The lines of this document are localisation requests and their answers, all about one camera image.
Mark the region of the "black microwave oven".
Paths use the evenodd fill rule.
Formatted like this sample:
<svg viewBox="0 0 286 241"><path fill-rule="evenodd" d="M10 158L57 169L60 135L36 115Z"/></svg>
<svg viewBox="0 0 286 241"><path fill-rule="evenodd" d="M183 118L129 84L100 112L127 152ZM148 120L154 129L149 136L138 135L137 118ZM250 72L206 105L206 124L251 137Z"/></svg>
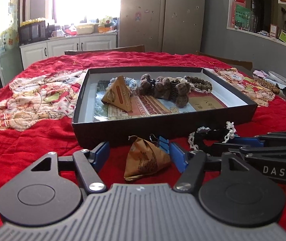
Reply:
<svg viewBox="0 0 286 241"><path fill-rule="evenodd" d="M21 45L46 40L46 21L33 22L18 28Z"/></svg>

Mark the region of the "black shallow cardboard box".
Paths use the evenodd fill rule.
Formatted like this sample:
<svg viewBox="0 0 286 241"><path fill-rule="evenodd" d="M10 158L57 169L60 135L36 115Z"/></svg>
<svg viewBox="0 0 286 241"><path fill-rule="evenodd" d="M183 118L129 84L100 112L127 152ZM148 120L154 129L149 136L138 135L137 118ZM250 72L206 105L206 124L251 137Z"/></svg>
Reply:
<svg viewBox="0 0 286 241"><path fill-rule="evenodd" d="M198 77L212 85L210 93L189 93L183 108L174 102L152 96L131 96L132 111L125 112L102 98L113 78L122 76L139 81L143 74L152 78L185 76ZM226 123L243 124L251 121L258 105L238 89L207 68L136 66L89 69L77 100L72 126L78 143L89 149L102 141L111 145L128 142L129 136L148 138L151 134L166 139L186 137L199 127L225 127Z"/></svg>

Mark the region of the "brown fuzzy claw clip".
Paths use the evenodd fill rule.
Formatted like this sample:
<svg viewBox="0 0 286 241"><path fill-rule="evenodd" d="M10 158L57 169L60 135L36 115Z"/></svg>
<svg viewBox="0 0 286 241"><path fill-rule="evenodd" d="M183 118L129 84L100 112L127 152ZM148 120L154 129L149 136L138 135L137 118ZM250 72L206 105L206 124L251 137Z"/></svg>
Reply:
<svg viewBox="0 0 286 241"><path fill-rule="evenodd" d="M178 108L183 108L189 102L190 91L191 85L183 78L158 77L155 82L154 97L174 102Z"/></svg>
<svg viewBox="0 0 286 241"><path fill-rule="evenodd" d="M142 96L153 96L155 83L155 79L152 79L150 74L143 74L140 79L138 93Z"/></svg>

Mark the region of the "wooden chair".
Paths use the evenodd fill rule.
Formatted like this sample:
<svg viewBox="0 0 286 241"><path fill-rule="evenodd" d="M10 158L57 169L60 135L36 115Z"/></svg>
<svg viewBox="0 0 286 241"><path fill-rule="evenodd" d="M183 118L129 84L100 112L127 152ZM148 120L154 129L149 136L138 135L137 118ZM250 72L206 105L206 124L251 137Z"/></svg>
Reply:
<svg viewBox="0 0 286 241"><path fill-rule="evenodd" d="M97 53L97 52L145 52L144 45L117 47L106 50L88 50L88 51L72 51L68 50L64 52L64 55L79 55L84 53Z"/></svg>
<svg viewBox="0 0 286 241"><path fill-rule="evenodd" d="M241 66L243 68L245 68L248 71L251 71L253 68L253 63L250 61L241 61L241 60L233 60L233 59L227 59L227 58L221 58L221 57L216 57L213 55L208 55L205 54L203 52L200 51L196 51L196 55L201 55L201 56L205 56L205 57L210 57L212 59L217 59L223 63L226 63L228 65L236 65L236 66Z"/></svg>

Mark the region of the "dark brown braided scrunchie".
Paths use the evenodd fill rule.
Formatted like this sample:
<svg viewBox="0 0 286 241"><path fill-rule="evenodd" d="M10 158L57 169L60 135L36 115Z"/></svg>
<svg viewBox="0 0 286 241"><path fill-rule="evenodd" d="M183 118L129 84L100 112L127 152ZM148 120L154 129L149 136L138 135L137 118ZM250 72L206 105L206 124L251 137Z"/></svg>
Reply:
<svg viewBox="0 0 286 241"><path fill-rule="evenodd" d="M198 93L211 93L212 84L198 77L185 76L184 79L190 84L191 90Z"/></svg>

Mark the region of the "brown Choco Magic pyramid packet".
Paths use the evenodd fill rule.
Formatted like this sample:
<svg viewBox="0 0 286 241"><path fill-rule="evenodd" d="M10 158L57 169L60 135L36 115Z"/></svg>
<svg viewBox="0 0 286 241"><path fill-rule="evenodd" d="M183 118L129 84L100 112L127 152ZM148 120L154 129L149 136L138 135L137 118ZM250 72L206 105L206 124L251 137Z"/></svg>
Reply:
<svg viewBox="0 0 286 241"><path fill-rule="evenodd" d="M108 87L102 98L102 102L116 106L126 112L132 111L130 90L126 86L123 76L118 76Z"/></svg>

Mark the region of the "white kitchen cabinet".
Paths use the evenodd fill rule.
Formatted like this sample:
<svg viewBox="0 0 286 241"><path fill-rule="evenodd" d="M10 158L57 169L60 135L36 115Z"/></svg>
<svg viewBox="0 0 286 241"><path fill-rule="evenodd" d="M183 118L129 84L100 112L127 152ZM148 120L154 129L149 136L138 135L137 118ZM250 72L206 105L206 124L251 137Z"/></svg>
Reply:
<svg viewBox="0 0 286 241"><path fill-rule="evenodd" d="M66 51L96 51L117 47L117 32L93 33L74 37L51 38L20 46L23 68L50 57L64 55Z"/></svg>

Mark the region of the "black white-trim scrunchie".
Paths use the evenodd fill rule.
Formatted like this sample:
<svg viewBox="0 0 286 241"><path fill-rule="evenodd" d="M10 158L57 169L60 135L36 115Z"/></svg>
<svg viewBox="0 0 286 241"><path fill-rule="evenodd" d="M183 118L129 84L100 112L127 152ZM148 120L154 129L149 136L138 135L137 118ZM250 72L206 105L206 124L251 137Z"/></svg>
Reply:
<svg viewBox="0 0 286 241"><path fill-rule="evenodd" d="M211 129L209 127L199 127L195 132L190 133L187 142L189 148L193 151L203 151L206 154L214 155L217 147L212 144L208 146L204 140L212 140L216 143L226 144L229 140L234 139L236 136L236 128L234 122L226 122L223 128Z"/></svg>

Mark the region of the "brown beaded coaster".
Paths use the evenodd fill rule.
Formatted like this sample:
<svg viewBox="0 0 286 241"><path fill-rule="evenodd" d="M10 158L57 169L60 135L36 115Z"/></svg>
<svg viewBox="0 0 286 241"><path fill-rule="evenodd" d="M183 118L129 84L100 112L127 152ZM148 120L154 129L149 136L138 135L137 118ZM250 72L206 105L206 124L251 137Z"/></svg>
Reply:
<svg viewBox="0 0 286 241"><path fill-rule="evenodd" d="M260 77L254 77L253 79L254 79L257 83L259 83L260 85L262 85L264 88L271 90L271 91L272 91L274 94L276 94L276 95L279 95L280 89L279 89L277 86L273 85L273 84L270 83L270 82L267 82L267 81L263 80L263 79L260 78Z"/></svg>

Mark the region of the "steel double-door refrigerator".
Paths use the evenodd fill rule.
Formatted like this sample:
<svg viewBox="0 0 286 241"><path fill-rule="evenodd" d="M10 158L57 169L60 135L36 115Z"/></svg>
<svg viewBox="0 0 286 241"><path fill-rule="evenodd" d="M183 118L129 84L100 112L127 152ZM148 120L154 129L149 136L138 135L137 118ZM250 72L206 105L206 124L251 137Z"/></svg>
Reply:
<svg viewBox="0 0 286 241"><path fill-rule="evenodd" d="M121 0L120 47L188 54L200 50L205 0Z"/></svg>

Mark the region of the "blue binder clip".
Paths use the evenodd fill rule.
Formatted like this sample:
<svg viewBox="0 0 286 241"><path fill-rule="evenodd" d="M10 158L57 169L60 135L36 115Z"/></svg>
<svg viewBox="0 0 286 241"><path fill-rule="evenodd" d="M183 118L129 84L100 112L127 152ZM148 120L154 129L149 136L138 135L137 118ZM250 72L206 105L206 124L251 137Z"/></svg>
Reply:
<svg viewBox="0 0 286 241"><path fill-rule="evenodd" d="M150 141L163 152L169 154L170 153L170 142L169 140L159 136L156 137L154 134L150 135Z"/></svg>

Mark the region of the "blue crochet scrunchie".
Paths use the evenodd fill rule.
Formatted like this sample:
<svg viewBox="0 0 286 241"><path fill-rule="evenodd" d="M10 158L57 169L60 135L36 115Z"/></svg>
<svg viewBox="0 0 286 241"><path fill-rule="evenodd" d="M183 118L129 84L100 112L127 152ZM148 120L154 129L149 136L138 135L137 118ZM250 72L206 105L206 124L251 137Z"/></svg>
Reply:
<svg viewBox="0 0 286 241"><path fill-rule="evenodd" d="M109 89L111 87L111 85L117 80L117 77L112 78L107 86L107 88ZM125 81L125 85L127 86L127 88L130 91L130 95L134 95L136 94L136 91L138 89L138 82L137 80L133 79L133 78L129 78L129 77L125 77L124 78Z"/></svg>

